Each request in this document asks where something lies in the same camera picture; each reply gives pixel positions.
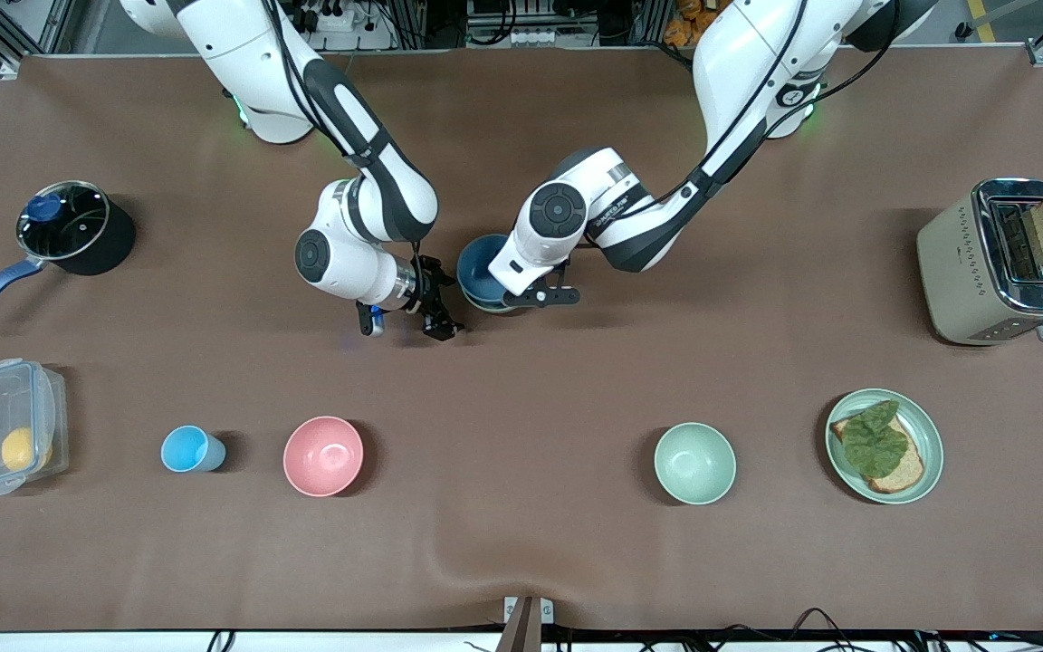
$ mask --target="cable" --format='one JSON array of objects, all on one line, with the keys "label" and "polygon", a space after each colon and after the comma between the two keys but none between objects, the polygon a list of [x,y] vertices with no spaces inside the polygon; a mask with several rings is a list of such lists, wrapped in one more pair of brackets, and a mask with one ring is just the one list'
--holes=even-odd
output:
[{"label": "cable", "polygon": [[[498,33],[495,37],[490,38],[489,41],[479,41],[476,38],[468,37],[467,34],[466,38],[469,43],[472,43],[474,45],[498,45],[498,43],[501,43],[502,41],[505,41],[506,38],[509,38],[510,32],[513,32],[513,26],[518,23],[518,7],[515,2],[516,0],[502,0],[502,24],[498,27]],[[513,18],[510,20],[509,29],[506,29],[505,19],[510,13],[513,14]]]},{"label": "cable", "polygon": [[[220,634],[223,634],[223,630],[216,630],[212,632],[212,639],[208,641],[208,652],[215,652],[216,644],[220,639]],[[228,652],[232,649],[232,644],[236,643],[236,630],[228,630],[228,639],[223,642],[223,647],[220,648],[220,652]]]},{"label": "cable", "polygon": [[803,623],[806,622],[808,615],[810,614],[823,615],[823,620],[827,621],[828,626],[834,628],[836,634],[840,634],[841,638],[847,642],[848,647],[851,647],[852,641],[848,638],[848,635],[844,634],[844,630],[841,630],[840,626],[836,626],[835,620],[833,620],[831,615],[828,615],[827,611],[820,609],[820,607],[810,607],[810,609],[804,610],[802,614],[799,614],[799,619],[796,620],[794,626],[792,626],[792,635],[787,636],[787,641],[795,638],[795,635],[799,633],[799,628],[803,627]]},{"label": "cable", "polygon": [[899,5],[901,5],[901,0],[893,0],[893,9],[891,9],[891,28],[888,30],[888,40],[884,42],[884,45],[881,46],[880,50],[877,51],[877,53],[875,53],[875,55],[872,58],[869,58],[868,63],[865,64],[865,66],[860,70],[858,70],[856,74],[853,74],[852,77],[847,78],[846,81],[844,81],[840,86],[832,88],[831,91],[827,91],[826,93],[817,95],[815,96],[815,98],[804,99],[803,102],[800,102],[799,104],[796,104],[796,106],[792,107],[792,111],[783,114],[783,117],[781,117],[781,119],[775,120],[775,124],[771,125],[771,128],[767,129],[765,135],[762,135],[765,141],[767,140],[767,136],[771,136],[771,132],[775,131],[775,128],[779,128],[779,124],[783,124],[783,120],[790,119],[790,117],[794,116],[795,114],[798,114],[798,112],[802,112],[803,108],[806,108],[808,106],[811,106],[816,102],[819,102],[820,99],[831,98],[831,96],[835,95],[835,93],[839,93],[840,91],[845,90],[845,88],[848,88],[849,86],[855,83],[856,79],[864,77],[864,75],[867,74],[869,70],[872,70],[873,67],[876,66],[876,64],[880,63],[880,58],[882,58],[882,55],[887,54],[888,50],[891,49],[891,45],[893,44],[893,42],[896,41],[896,37],[898,34],[896,28],[897,26],[899,26]]},{"label": "cable", "polygon": [[692,69],[692,67],[693,67],[693,65],[692,65],[692,58],[688,58],[686,54],[683,54],[682,52],[679,52],[678,48],[676,48],[675,46],[673,46],[673,45],[665,45],[665,43],[662,43],[661,41],[636,41],[634,43],[630,43],[630,45],[633,45],[633,46],[638,46],[638,45],[646,46],[646,45],[649,45],[649,46],[651,46],[651,48],[657,48],[658,50],[662,51],[662,54],[666,54],[668,57],[674,58],[675,62],[678,62],[679,64],[682,64],[682,66],[684,67],[684,69],[687,70],[687,72],[689,72],[690,69]]},{"label": "cable", "polygon": [[[421,37],[421,34],[417,33],[417,32],[414,32],[411,29],[408,30],[408,31],[405,31],[402,28],[402,26],[399,24],[397,24],[396,20],[394,20],[392,14],[388,13],[388,7],[386,7],[385,4],[377,3],[377,10],[381,13],[381,21],[385,22],[385,26],[388,27],[389,33],[392,33],[393,30],[396,30],[397,41],[401,42],[401,46],[402,46],[403,50],[416,50],[417,49],[416,41],[414,41],[412,38],[418,38],[419,40],[423,41],[423,37]],[[409,44],[411,45],[410,48],[406,48],[406,46],[405,46],[406,42],[409,42]]]},{"label": "cable", "polygon": [[598,40],[600,40],[600,38],[626,37],[626,34],[630,33],[630,30],[632,30],[633,28],[634,28],[634,26],[630,25],[628,28],[626,28],[626,29],[624,29],[624,30],[622,30],[621,32],[617,32],[617,33],[598,33],[596,31],[595,34],[593,34],[593,38],[591,38],[591,40],[590,40],[590,46],[591,46],[591,48],[593,48],[595,42],[597,42]]},{"label": "cable", "polygon": [[[897,7],[899,7],[899,0],[894,0],[894,1]],[[745,103],[743,103],[743,107],[739,108],[739,113],[737,113],[737,115],[735,116],[735,120],[732,120],[730,125],[724,129],[722,136],[719,137],[719,141],[715,141],[715,144],[713,144],[711,148],[707,149],[707,153],[704,154],[703,160],[699,162],[699,165],[695,166],[695,169],[701,169],[703,168],[704,165],[707,165],[707,162],[710,161],[710,158],[717,151],[719,151],[719,148],[722,146],[722,144],[724,144],[724,141],[727,141],[727,138],[731,135],[731,132],[735,131],[737,123],[742,122],[743,116],[746,116],[746,112],[748,112],[748,108],[750,108],[752,104],[754,104],[754,100],[756,100],[756,98],[762,92],[762,90],[767,88],[767,82],[771,81],[771,75],[775,74],[775,70],[779,69],[779,64],[782,64],[783,58],[786,57],[786,50],[787,48],[791,48],[792,42],[795,41],[795,33],[799,32],[799,26],[803,24],[803,11],[806,10],[806,7],[807,7],[807,0],[799,0],[799,11],[796,11],[795,14],[795,21],[794,24],[792,24],[792,29],[786,33],[786,41],[783,41],[783,46],[782,48],[779,48],[779,53],[775,54],[775,61],[771,63],[771,69],[767,70],[767,74],[762,78],[762,81],[758,82],[758,87],[756,87],[754,93],[752,93],[751,97]],[[625,214],[622,214],[622,217],[624,218],[634,217],[638,214],[641,214],[641,212],[650,210],[650,208],[658,206],[658,203],[665,201],[668,197],[671,197],[675,193],[678,193],[679,190],[682,190],[683,186],[686,186],[687,183],[689,183],[689,180],[690,180],[690,174],[687,174],[682,182],[679,182],[678,185],[675,186],[670,191],[668,191],[666,194],[663,194],[662,196],[655,198],[653,202],[646,203],[646,206],[642,206],[639,210],[625,212]]]},{"label": "cable", "polygon": [[328,140],[336,145],[336,148],[340,150],[340,155],[346,155],[344,146],[336,141],[336,138],[328,129],[326,123],[319,116],[319,112],[316,111],[316,103],[312,99],[312,93],[308,91],[308,86],[304,81],[304,75],[300,74],[292,58],[292,52],[289,51],[289,48],[285,44],[285,29],[283,29],[281,21],[287,20],[287,17],[283,17],[283,11],[278,7],[276,0],[261,0],[261,3],[264,4],[264,13],[268,14],[269,22],[272,24],[272,34],[276,38],[276,48],[281,52],[282,63],[285,64],[285,81],[289,86],[292,98],[297,102],[297,107],[300,108],[300,113],[306,117],[308,122],[312,123],[318,131],[328,137]]},{"label": "cable", "polygon": [[[369,8],[369,10],[372,10],[373,4],[374,4],[373,0],[368,0],[368,8]],[[363,17],[365,17],[365,18],[377,18],[377,14],[369,14],[368,11],[365,11],[364,9],[362,9],[360,7],[360,0],[357,0],[356,3],[353,3],[353,6],[356,7],[357,10],[360,11],[360,15],[363,16]]]}]

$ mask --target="black cable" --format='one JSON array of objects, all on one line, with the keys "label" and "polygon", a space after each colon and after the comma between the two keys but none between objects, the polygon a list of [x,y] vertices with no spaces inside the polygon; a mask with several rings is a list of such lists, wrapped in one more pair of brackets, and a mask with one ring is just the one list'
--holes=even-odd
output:
[{"label": "black cable", "polygon": [[880,63],[880,58],[882,58],[882,55],[888,53],[888,50],[891,49],[891,45],[893,44],[893,42],[896,41],[896,37],[898,33],[896,31],[896,28],[899,25],[899,7],[901,7],[901,0],[893,0],[893,9],[891,9],[891,28],[888,30],[888,40],[884,41],[884,45],[881,46],[880,50],[878,50],[877,53],[875,53],[875,55],[872,58],[869,58],[868,63],[865,64],[865,66],[860,70],[858,70],[856,74],[853,74],[852,77],[847,78],[846,81],[844,81],[840,86],[832,88],[832,90],[829,90],[821,95],[817,95],[815,96],[815,98],[804,99],[803,102],[796,104],[795,107],[792,107],[792,111],[783,114],[783,117],[781,117],[781,119],[775,120],[775,124],[771,125],[771,128],[767,129],[766,134],[762,135],[762,138],[765,138],[766,140],[767,136],[771,136],[771,132],[775,131],[775,128],[779,127],[779,124],[783,124],[783,120],[790,119],[790,117],[794,116],[795,114],[798,114],[798,112],[802,112],[803,108],[806,108],[808,106],[811,106],[816,102],[819,102],[820,99],[831,98],[831,96],[835,95],[835,93],[839,93],[840,91],[845,90],[845,88],[852,86],[853,83],[855,83],[856,79],[864,77],[864,75],[867,74],[869,70],[872,70],[873,67],[876,66],[876,64]]},{"label": "black cable", "polygon": [[682,66],[684,67],[684,69],[687,70],[687,72],[689,72],[693,67],[692,61],[690,58],[687,57],[686,54],[679,52],[678,48],[676,48],[675,46],[665,45],[665,43],[662,43],[661,41],[636,41],[634,43],[630,43],[630,45],[651,46],[651,48],[657,48],[659,51],[662,51],[662,54],[666,54],[668,57],[674,58],[675,62],[682,64]]},{"label": "black cable", "polygon": [[[898,8],[899,0],[894,0],[894,1],[896,3],[896,7]],[[722,144],[724,144],[725,141],[727,141],[727,138],[731,135],[731,132],[735,131],[737,123],[742,122],[743,116],[746,116],[746,112],[748,112],[748,108],[750,108],[752,104],[754,104],[754,100],[756,100],[756,98],[762,92],[762,90],[767,88],[767,83],[771,81],[771,75],[775,74],[775,70],[779,69],[779,64],[782,64],[783,58],[786,57],[786,50],[791,48],[792,41],[795,40],[796,32],[799,32],[799,26],[803,24],[803,11],[806,10],[806,7],[807,7],[807,0],[799,0],[799,11],[795,14],[795,22],[794,24],[792,24],[792,29],[786,33],[786,40],[783,41],[782,48],[779,48],[779,53],[775,55],[775,61],[771,63],[771,69],[767,70],[767,74],[762,78],[762,81],[758,82],[758,87],[756,87],[754,93],[751,94],[751,97],[743,104],[743,107],[739,108],[739,113],[737,113],[737,115],[735,116],[735,120],[732,120],[730,125],[728,125],[728,127],[724,129],[722,136],[719,137],[719,141],[715,141],[715,144],[713,144],[711,148],[707,149],[707,153],[704,154],[703,160],[699,162],[699,165],[695,166],[695,169],[700,169],[703,168],[704,165],[707,165],[707,162],[710,161],[710,158],[713,155],[713,153],[719,151],[719,148],[722,146]],[[641,212],[645,212],[647,210],[650,210],[650,208],[658,206],[658,203],[665,201],[668,197],[671,197],[675,193],[678,193],[679,190],[682,190],[683,186],[686,186],[687,183],[689,182],[689,178],[690,175],[687,175],[686,177],[683,178],[682,182],[679,182],[677,186],[668,191],[666,194],[663,194],[655,198],[653,202],[646,203],[646,206],[638,208],[638,210],[625,212],[625,214],[622,214],[622,217],[634,217],[634,215],[641,214]]]},{"label": "black cable", "polygon": [[[385,10],[388,10],[388,7],[385,7],[384,4],[382,4],[381,7],[384,7]],[[394,23],[396,24],[396,29],[397,29],[398,32],[401,32],[403,30],[403,32],[409,34],[411,38],[414,39],[414,41],[413,41],[413,48],[410,48],[410,49],[411,50],[419,50],[419,49],[421,49],[423,47],[423,45],[426,45],[426,37],[423,37],[422,33],[418,33],[416,31],[413,31],[413,26],[411,26],[411,20],[410,20],[411,17],[413,17],[413,13],[407,11],[407,16],[406,16],[406,21],[405,22],[409,22],[410,26],[402,26],[402,20],[396,20],[396,21],[394,21]]]},{"label": "black cable", "polygon": [[806,609],[806,610],[804,610],[802,612],[802,614],[799,614],[799,619],[796,620],[794,626],[792,626],[792,634],[790,636],[787,636],[787,638],[786,638],[787,641],[791,641],[791,639],[795,638],[795,635],[797,635],[799,633],[799,628],[803,627],[803,623],[806,623],[806,620],[807,620],[808,615],[811,615],[811,614],[823,615],[823,620],[827,621],[828,626],[831,626],[831,628],[833,630],[835,630],[835,634],[840,635],[841,638],[843,638],[845,642],[847,642],[848,647],[851,647],[852,639],[849,639],[848,635],[844,634],[844,630],[841,630],[840,626],[838,626],[838,624],[835,624],[835,620],[833,620],[831,618],[831,615],[828,615],[827,611],[824,611],[823,609],[820,609],[820,607],[810,607],[810,609]]},{"label": "black cable", "polygon": [[952,649],[948,648],[948,642],[944,639],[944,636],[940,635],[939,631],[938,632],[932,632],[932,634],[936,635],[937,642],[940,643],[940,652],[952,652]]},{"label": "black cable", "polygon": [[593,48],[595,42],[597,42],[598,40],[600,40],[600,38],[626,37],[626,34],[630,33],[630,30],[632,30],[633,28],[634,28],[634,26],[630,25],[628,28],[626,28],[626,29],[624,29],[624,30],[622,30],[621,32],[617,32],[617,33],[598,33],[596,31],[595,34],[593,34],[593,38],[591,38],[591,40],[590,40],[590,46],[591,46],[591,48]]},{"label": "black cable", "polygon": [[[377,10],[381,13],[381,20],[385,21],[385,24],[387,26],[389,26],[390,31],[396,30],[397,41],[401,41],[401,43],[402,43],[402,49],[403,50],[416,50],[417,49],[416,41],[414,41],[413,38],[418,38],[419,40],[423,41],[422,34],[414,32],[411,29],[408,29],[408,31],[406,31],[407,28],[402,28],[402,26],[399,24],[397,24],[397,21],[394,20],[394,18],[392,17],[392,14],[388,13],[388,7],[386,7],[385,4],[382,4],[382,3],[369,3],[369,5],[368,5],[369,9],[372,9],[372,4],[377,4]],[[406,43],[410,44],[409,48],[406,48],[406,46],[405,46]]]},{"label": "black cable", "polygon": [[[509,38],[510,32],[513,32],[513,26],[518,23],[518,7],[516,5],[517,0],[502,0],[502,24],[498,27],[498,33],[495,37],[490,38],[489,41],[479,41],[477,38],[466,37],[469,43],[474,45],[498,45],[502,41]],[[506,28],[505,19],[512,14],[513,18],[510,18],[510,26]]]},{"label": "black cable", "polygon": [[300,113],[306,117],[308,122],[312,123],[318,131],[328,137],[328,140],[336,145],[336,148],[340,150],[340,155],[346,155],[344,146],[336,141],[336,138],[328,129],[326,123],[319,116],[319,112],[316,111],[316,103],[312,99],[312,93],[308,91],[308,86],[304,81],[304,75],[297,69],[292,57],[292,52],[285,45],[285,28],[283,28],[281,21],[287,20],[287,17],[283,17],[283,11],[278,8],[276,0],[261,0],[261,3],[264,4],[264,11],[268,14],[269,22],[272,25],[272,34],[276,38],[276,48],[281,52],[281,61],[285,68],[285,81],[289,86],[292,98],[297,102],[297,107],[300,108]]},{"label": "black cable", "polygon": [[[223,630],[216,630],[212,632],[212,639],[208,641],[208,652],[215,652],[216,642],[220,639],[220,634],[223,634]],[[228,630],[228,639],[223,642],[223,647],[220,648],[220,652],[228,652],[232,649],[232,644],[236,643],[236,630]]]},{"label": "black cable", "polygon": [[420,306],[421,297],[426,294],[426,288],[423,288],[423,285],[426,285],[426,272],[421,268],[421,240],[414,240],[411,244],[413,244],[413,271],[417,273],[417,282],[414,285],[413,292],[411,292],[411,296],[413,296],[411,303]]}]

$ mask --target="green bowl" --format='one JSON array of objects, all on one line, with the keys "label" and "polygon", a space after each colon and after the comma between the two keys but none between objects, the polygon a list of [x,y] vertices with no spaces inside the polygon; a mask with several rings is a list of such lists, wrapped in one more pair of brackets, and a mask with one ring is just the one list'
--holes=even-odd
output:
[{"label": "green bowl", "polygon": [[[903,429],[916,440],[916,449],[920,451],[920,459],[923,460],[923,478],[906,490],[898,492],[879,492],[872,490],[858,474],[853,469],[848,458],[844,455],[844,442],[831,430],[831,425],[841,418],[848,418],[873,405],[886,401],[899,401],[899,421],[903,424]],[[905,505],[912,501],[920,500],[928,496],[932,487],[940,482],[940,470],[944,468],[944,445],[940,442],[940,432],[937,425],[932,424],[931,417],[923,411],[916,402],[906,395],[898,394],[890,389],[867,388],[858,389],[841,397],[835,408],[831,409],[831,414],[827,416],[827,457],[831,459],[831,465],[835,467],[836,474],[844,480],[847,486],[852,487],[857,494],[876,503],[886,505]]]},{"label": "green bowl", "polygon": [[675,499],[708,505],[735,483],[735,451],[711,426],[679,424],[655,446],[655,475]]}]

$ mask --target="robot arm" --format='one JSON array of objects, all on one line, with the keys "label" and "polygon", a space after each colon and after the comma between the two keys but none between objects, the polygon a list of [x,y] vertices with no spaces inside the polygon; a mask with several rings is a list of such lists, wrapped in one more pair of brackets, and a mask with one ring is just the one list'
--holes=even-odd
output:
[{"label": "robot arm", "polygon": [[[922,7],[915,24],[937,2],[891,3],[896,1]],[[656,202],[612,148],[566,158],[523,203],[513,232],[489,264],[506,291],[524,299],[506,296],[505,301],[542,306],[527,290],[566,261],[583,236],[621,271],[646,271],[657,264],[683,226],[756,151],[769,128],[786,136],[810,114],[808,106],[804,115],[775,124],[819,91],[820,75],[848,33],[844,25],[862,16],[862,28],[887,9],[894,7],[884,0],[730,4],[699,41],[693,64],[707,129],[703,160]],[[890,14],[887,19],[882,42]]]},{"label": "robot arm", "polygon": [[[157,4],[167,3],[168,11]],[[437,195],[407,160],[344,73],[316,54],[274,0],[121,0],[148,31],[176,26],[195,46],[248,127],[269,143],[300,140],[316,127],[359,169],[321,193],[313,223],[295,247],[301,277],[359,301],[361,331],[381,334],[390,310],[420,312],[430,337],[447,339],[460,325],[448,317],[439,286],[452,277],[437,261],[398,259],[381,243],[414,243],[437,218]]]}]

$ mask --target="container lid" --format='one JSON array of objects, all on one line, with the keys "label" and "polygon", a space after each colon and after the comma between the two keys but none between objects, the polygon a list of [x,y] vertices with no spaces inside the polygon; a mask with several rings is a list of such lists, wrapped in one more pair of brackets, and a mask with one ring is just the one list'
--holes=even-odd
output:
[{"label": "container lid", "polygon": [[26,202],[16,237],[30,255],[44,260],[70,258],[99,238],[108,212],[106,195],[91,183],[55,183]]},{"label": "container lid", "polygon": [[54,393],[40,364],[0,362],[0,496],[26,482],[51,455]]}]

